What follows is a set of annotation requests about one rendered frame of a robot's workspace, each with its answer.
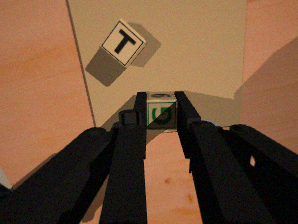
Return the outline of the tan flat mat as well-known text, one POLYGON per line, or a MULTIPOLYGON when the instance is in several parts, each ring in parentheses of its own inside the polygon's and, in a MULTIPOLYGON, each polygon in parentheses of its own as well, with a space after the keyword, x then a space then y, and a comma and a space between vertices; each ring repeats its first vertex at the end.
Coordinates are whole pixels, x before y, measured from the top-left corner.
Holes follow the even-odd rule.
POLYGON ((201 119, 240 124, 247 0, 68 0, 96 127, 137 92, 183 91, 201 119), (118 18, 147 42, 127 68, 99 44, 118 18))

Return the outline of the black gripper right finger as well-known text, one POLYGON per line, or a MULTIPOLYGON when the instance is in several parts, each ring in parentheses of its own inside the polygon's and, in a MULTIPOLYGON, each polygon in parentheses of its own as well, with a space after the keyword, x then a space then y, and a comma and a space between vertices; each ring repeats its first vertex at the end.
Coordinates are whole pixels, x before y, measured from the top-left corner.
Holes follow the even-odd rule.
POLYGON ((174 94, 202 223, 298 224, 298 154, 244 124, 223 130, 201 119, 183 91, 174 94))

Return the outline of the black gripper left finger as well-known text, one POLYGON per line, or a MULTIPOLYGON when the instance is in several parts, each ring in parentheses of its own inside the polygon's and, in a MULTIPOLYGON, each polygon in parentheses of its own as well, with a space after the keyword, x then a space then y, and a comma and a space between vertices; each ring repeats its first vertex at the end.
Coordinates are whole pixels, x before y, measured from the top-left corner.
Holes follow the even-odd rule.
POLYGON ((98 224, 148 224, 146 92, 118 115, 110 131, 86 129, 5 197, 0 224, 80 224, 108 175, 98 224))

